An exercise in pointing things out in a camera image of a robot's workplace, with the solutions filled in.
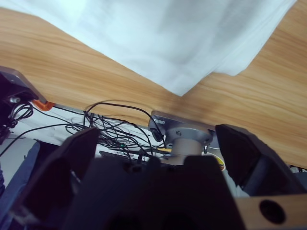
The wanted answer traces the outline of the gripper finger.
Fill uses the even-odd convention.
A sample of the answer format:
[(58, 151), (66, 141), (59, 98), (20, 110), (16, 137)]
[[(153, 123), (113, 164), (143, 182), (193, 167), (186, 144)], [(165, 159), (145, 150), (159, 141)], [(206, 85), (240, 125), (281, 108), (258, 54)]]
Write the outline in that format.
[(31, 177), (12, 205), (19, 223), (62, 223), (95, 156), (99, 130), (75, 133), (52, 152)]
[(216, 125), (216, 136), (229, 176), (250, 196), (304, 194), (306, 189), (286, 163), (248, 130)]

